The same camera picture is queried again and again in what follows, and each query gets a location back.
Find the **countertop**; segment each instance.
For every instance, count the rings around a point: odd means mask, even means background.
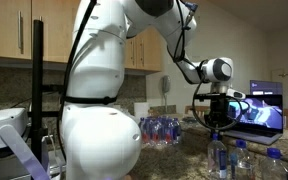
[[[208,179],[206,151],[187,144],[143,145],[139,160],[130,174],[139,180]]]
[[[196,135],[198,137],[209,137],[209,131],[207,129],[201,127],[201,126],[196,126],[196,125],[187,124],[187,123],[181,123],[181,125],[182,125],[183,131],[186,133],[190,133],[190,134]],[[255,152],[255,153],[258,153],[258,154],[265,156],[266,155],[266,149],[268,147],[275,147],[275,148],[278,148],[281,150],[281,153],[283,155],[282,160],[285,162],[288,162],[288,139],[284,138],[283,136],[270,146],[251,142],[251,141],[247,141],[247,149],[249,151],[252,151],[252,152]],[[223,136],[222,141],[224,144],[235,147],[236,138]]]

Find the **water bottle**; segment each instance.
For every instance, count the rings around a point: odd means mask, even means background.
[[[254,180],[254,161],[246,149],[244,140],[236,140],[236,148],[230,154],[232,180]]]
[[[148,144],[150,141],[150,119],[146,118],[141,126],[143,144]]]
[[[160,128],[158,130],[158,137],[160,138],[159,144],[165,144],[165,128],[162,123],[162,118],[158,118],[157,121],[160,125]]]
[[[267,148],[267,157],[261,162],[262,180],[288,180],[288,170],[281,162],[277,148]]]
[[[227,178],[227,151],[224,144],[218,140],[218,134],[212,135],[213,141],[209,143],[208,149],[208,172],[210,179],[226,180]]]
[[[177,118],[173,121],[173,144],[178,144],[181,141],[181,125]]]
[[[138,123],[138,127],[142,130],[142,126],[144,124],[144,119],[143,117],[140,118],[140,122]]]
[[[165,130],[165,143],[167,145],[173,144],[173,124],[171,119],[166,119]]]
[[[152,138],[150,140],[150,144],[152,146],[161,144],[161,130],[162,130],[161,121],[159,119],[152,121],[152,124],[151,124]]]

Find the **white robot body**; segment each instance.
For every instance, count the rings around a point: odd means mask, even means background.
[[[134,37],[148,26],[153,25],[156,17],[145,13],[135,0],[119,0],[124,8],[124,13],[131,25],[127,30],[127,37]]]
[[[80,2],[73,41],[89,0]],[[126,22],[117,0],[98,1],[76,50],[67,96],[115,97],[124,80]]]
[[[185,21],[185,17],[188,15],[188,9],[180,3],[181,11],[183,14],[183,18]],[[180,56],[183,48],[182,48],[182,39],[179,42],[179,46],[177,48],[176,54],[174,54],[178,38],[182,33],[182,23],[181,16],[178,13],[178,7],[174,1],[173,8],[169,10],[165,15],[158,17],[154,21],[154,27],[159,31],[159,33],[164,37],[167,43],[167,49],[171,56],[177,57]],[[184,47],[192,40],[192,37],[195,36],[196,33],[196,21],[192,19],[189,23],[189,31],[185,32],[185,44]]]
[[[110,107],[64,109],[67,179],[121,179],[141,151],[141,132],[133,119]]]
[[[6,124],[13,126],[19,134],[23,134],[28,123],[27,113],[24,108],[0,110],[0,128]],[[0,137],[0,148],[7,147]]]

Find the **cabinet door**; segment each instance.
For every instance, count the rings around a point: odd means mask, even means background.
[[[149,27],[137,37],[137,69],[161,71],[162,52],[159,33]]]
[[[0,0],[0,56],[31,58],[30,0]]]
[[[44,23],[44,60],[66,63],[80,0],[32,0],[32,19]]]
[[[125,68],[136,69],[136,38],[131,38],[126,41]]]

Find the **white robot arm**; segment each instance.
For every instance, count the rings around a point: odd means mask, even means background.
[[[92,3],[94,11],[81,29]],[[79,43],[72,48],[61,107],[67,179],[121,179],[137,162],[140,129],[112,106],[124,80],[126,39],[148,26],[164,37],[188,83],[211,82],[211,94],[243,98],[231,89],[229,58],[192,63],[186,57],[184,47],[195,35],[196,8],[182,0],[81,0],[73,32]]]

